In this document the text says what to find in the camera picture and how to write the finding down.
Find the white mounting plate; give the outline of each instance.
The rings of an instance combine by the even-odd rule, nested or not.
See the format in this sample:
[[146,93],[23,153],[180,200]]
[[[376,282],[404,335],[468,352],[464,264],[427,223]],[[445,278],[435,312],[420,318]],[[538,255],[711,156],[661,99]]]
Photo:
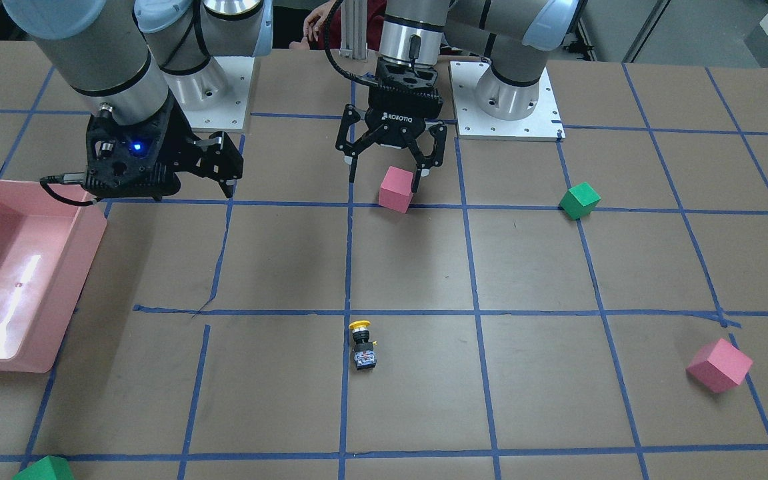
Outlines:
[[183,109],[183,112],[194,131],[224,130],[242,133],[250,108],[253,57],[216,57],[216,60],[225,71],[227,83],[232,90],[227,92],[226,98],[210,109]]
[[450,61],[452,97],[458,119],[458,137],[461,139],[524,140],[531,142],[555,142],[564,139],[559,108],[555,104],[553,88],[549,84],[547,70],[542,72],[541,93],[535,111],[520,121],[504,121],[491,117],[475,100],[473,90],[482,73],[487,70],[486,61]]

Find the pink bin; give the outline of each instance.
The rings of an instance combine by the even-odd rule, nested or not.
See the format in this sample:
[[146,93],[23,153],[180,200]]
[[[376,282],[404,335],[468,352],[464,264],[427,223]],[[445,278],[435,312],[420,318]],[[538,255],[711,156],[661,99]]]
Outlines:
[[[89,195],[57,186],[74,200]],[[0,180],[0,370],[48,371],[73,316],[106,219],[38,183]]]

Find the red shirt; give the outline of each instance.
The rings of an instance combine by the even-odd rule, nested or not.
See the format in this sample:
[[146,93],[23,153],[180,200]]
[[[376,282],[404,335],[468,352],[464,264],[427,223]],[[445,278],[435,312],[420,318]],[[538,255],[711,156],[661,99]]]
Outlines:
[[[369,0],[366,6],[366,44],[369,49],[378,51],[381,48],[381,30],[384,28],[384,12],[387,10],[387,0]],[[333,14],[331,21],[330,48],[338,49],[342,37],[342,8]],[[319,36],[319,49],[325,48],[323,35]]]

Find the green cube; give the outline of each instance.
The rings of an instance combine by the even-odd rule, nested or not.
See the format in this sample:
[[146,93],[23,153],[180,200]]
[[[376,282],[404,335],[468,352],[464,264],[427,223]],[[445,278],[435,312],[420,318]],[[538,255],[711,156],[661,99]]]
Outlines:
[[13,480],[73,480],[70,465],[61,457],[43,457],[24,471],[13,476]]
[[572,221],[575,221],[579,217],[591,213],[591,210],[594,210],[595,206],[597,206],[598,201],[600,201],[600,195],[597,194],[595,189],[591,188],[591,185],[588,185],[588,183],[582,182],[565,192],[565,196],[559,203],[559,206],[567,212]]

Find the pink block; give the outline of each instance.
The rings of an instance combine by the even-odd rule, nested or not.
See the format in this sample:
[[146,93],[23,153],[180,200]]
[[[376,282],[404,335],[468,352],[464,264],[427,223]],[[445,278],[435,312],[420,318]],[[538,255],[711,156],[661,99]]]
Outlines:
[[686,371],[714,393],[721,393],[740,385],[752,363],[728,340],[719,338],[701,347]]
[[71,207],[37,182],[0,180],[0,370],[52,368],[105,227],[98,206]]
[[378,191],[378,204],[390,210],[406,213],[411,204],[411,198],[414,197],[411,191],[413,182],[414,174],[408,170],[387,168],[387,175],[384,175],[384,182],[381,182],[381,189]]

